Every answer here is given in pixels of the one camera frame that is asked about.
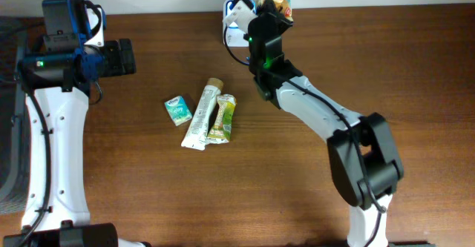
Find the wooden surface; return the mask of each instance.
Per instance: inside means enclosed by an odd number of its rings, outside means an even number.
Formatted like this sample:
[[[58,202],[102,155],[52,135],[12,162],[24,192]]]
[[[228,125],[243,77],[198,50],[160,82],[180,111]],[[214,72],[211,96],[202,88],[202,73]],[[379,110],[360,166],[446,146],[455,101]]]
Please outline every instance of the wooden surface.
[[[390,241],[475,246],[475,5],[296,10],[286,57],[345,107],[387,118],[405,169]],[[221,40],[221,13],[108,16],[137,74],[101,81],[88,112],[84,182],[92,223],[154,246],[283,246],[344,240],[346,203],[326,145],[261,101]],[[236,50],[245,57],[247,50]],[[163,101],[197,104],[206,80],[237,98],[232,142],[180,147]],[[0,217],[0,236],[22,214]]]

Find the candy packet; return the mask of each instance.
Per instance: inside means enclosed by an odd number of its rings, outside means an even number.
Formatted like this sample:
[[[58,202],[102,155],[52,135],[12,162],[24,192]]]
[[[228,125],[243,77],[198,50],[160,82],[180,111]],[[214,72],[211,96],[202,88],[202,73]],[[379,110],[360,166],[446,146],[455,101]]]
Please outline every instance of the candy packet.
[[[231,141],[231,121],[232,114],[235,112],[236,98],[233,95],[218,96],[217,104],[219,111],[217,112],[216,121],[208,133],[206,139],[208,144],[221,144]]]
[[[174,97],[165,102],[165,107],[176,126],[183,124],[193,117],[182,96]]]

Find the small green package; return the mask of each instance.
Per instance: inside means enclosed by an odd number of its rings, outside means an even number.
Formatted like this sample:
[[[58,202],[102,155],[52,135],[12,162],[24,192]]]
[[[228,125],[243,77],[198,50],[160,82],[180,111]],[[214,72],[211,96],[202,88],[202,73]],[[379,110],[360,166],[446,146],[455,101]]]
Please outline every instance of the small green package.
[[[182,96],[174,97],[165,102],[165,108],[176,126],[193,118]]]

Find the green led light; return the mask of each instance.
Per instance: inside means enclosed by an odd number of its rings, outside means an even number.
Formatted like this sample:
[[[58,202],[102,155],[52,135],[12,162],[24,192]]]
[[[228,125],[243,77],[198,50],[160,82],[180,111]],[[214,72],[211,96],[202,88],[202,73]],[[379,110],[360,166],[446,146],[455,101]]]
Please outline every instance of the green led light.
[[[269,69],[271,66],[272,66],[272,59],[270,59],[269,57],[267,57],[266,59],[266,63],[264,63],[264,69]]]

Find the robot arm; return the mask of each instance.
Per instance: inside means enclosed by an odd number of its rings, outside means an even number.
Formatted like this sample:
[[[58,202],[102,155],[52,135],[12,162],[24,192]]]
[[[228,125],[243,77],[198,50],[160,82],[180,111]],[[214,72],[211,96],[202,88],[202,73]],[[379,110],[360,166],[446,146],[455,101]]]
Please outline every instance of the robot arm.
[[[257,14],[247,0],[234,0],[223,20],[235,22],[249,42],[249,70],[259,94],[307,124],[328,147],[332,180],[350,205],[350,246],[386,246],[386,210],[404,169],[384,118],[350,111],[317,90],[284,59],[281,34],[289,22],[266,0]],[[359,145],[371,146],[361,154]]]
[[[27,207],[22,234],[6,236],[4,246],[148,246],[118,239],[110,223],[90,225],[82,175],[91,83],[135,73],[131,42],[104,42],[105,13],[90,1],[42,6],[46,51],[25,54],[17,66],[30,116]]]

